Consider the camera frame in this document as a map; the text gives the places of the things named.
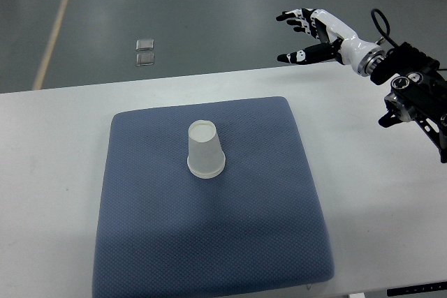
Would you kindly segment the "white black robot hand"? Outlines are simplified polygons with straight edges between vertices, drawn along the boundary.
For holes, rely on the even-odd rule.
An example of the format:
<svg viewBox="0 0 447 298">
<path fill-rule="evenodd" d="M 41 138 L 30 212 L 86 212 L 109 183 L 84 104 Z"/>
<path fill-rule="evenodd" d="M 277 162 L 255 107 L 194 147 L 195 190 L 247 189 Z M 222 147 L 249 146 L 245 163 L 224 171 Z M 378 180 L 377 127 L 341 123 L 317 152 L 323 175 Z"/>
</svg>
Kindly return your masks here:
<svg viewBox="0 0 447 298">
<path fill-rule="evenodd" d="M 336 60 L 367 77 L 384 60 L 385 51 L 376 43 L 359 38 L 347 24 L 323 9 L 298 8 L 284 11 L 276 17 L 298 33 L 305 33 L 319 44 L 296 52 L 280 54 L 277 60 L 287 64 L 310 65 Z"/>
</svg>

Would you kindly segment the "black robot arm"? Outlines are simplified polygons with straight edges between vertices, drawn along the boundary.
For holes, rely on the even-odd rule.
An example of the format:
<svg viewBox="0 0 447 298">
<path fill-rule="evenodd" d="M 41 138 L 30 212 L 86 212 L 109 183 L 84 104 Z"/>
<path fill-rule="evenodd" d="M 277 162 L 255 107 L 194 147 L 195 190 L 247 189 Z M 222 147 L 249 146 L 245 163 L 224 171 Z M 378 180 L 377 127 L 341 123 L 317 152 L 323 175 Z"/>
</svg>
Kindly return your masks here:
<svg viewBox="0 0 447 298">
<path fill-rule="evenodd" d="M 376 85 L 390 81 L 390 93 L 384 98 L 387 113 L 379 119 L 379 125 L 389 128 L 416 122 L 445 163 L 446 80 L 439 70 L 439 61 L 402 43 L 384 58 L 371 61 L 366 74 Z"/>
</svg>

